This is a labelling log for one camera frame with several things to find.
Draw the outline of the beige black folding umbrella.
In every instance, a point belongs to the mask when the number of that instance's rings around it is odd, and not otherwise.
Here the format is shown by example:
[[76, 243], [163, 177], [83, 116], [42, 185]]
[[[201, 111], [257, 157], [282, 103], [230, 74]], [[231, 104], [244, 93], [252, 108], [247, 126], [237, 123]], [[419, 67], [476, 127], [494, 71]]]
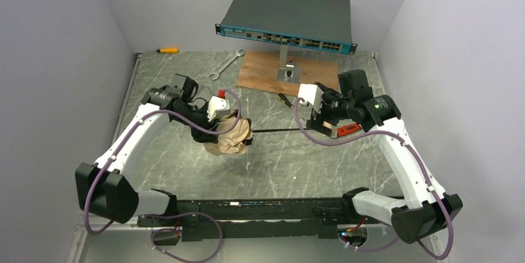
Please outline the beige black folding umbrella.
[[214, 156], [243, 155], [253, 143], [256, 134], [299, 131], [299, 128], [252, 129], [248, 118], [241, 118], [231, 131], [217, 135], [211, 142], [203, 143], [207, 152]]

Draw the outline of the brown plywood board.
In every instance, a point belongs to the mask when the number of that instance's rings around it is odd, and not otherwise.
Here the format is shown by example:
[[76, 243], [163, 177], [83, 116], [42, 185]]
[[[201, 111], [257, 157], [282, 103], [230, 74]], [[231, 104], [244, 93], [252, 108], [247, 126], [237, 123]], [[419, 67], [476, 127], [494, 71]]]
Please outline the brown plywood board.
[[330, 88], [339, 89], [338, 63], [298, 56], [289, 56], [288, 60], [300, 70], [295, 82], [278, 76], [277, 53], [248, 50], [244, 55], [236, 86], [292, 96], [297, 95], [300, 84], [320, 82]]

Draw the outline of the teal network switch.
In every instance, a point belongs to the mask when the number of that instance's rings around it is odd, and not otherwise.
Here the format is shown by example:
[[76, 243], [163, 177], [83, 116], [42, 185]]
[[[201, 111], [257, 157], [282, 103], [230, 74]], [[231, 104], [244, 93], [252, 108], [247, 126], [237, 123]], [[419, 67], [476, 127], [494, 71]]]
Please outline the teal network switch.
[[215, 32], [339, 54], [357, 49], [350, 0], [233, 0]]

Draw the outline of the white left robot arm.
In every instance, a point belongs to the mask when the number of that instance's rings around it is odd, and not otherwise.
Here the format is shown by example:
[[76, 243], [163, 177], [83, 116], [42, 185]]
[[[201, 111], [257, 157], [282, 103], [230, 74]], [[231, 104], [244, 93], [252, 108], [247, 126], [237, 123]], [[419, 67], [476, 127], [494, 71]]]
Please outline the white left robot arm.
[[170, 85], [148, 90], [132, 121], [111, 147], [93, 164], [82, 163], [76, 169], [84, 224], [89, 224], [91, 213], [117, 223], [140, 215], [176, 215], [174, 194], [160, 189], [140, 191], [129, 182], [130, 177], [142, 154], [170, 123], [188, 126], [197, 142], [213, 142], [218, 139], [219, 114], [230, 109], [223, 91], [212, 95], [185, 75], [177, 74]]

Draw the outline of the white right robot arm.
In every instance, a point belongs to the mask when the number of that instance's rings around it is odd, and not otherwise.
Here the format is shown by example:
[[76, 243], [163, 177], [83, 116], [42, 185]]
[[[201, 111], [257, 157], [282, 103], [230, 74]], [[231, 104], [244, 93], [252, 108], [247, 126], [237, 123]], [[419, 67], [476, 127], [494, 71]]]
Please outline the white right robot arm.
[[408, 135], [402, 114], [388, 95], [374, 95], [365, 71], [339, 74], [339, 90], [319, 82], [301, 84], [297, 103], [312, 108], [308, 128], [321, 131], [326, 123], [352, 120], [380, 148], [402, 189], [403, 199], [386, 197], [367, 188], [343, 196], [345, 213], [374, 218], [391, 227], [405, 243], [447, 230], [447, 249], [454, 241], [452, 221], [463, 207], [433, 177]]

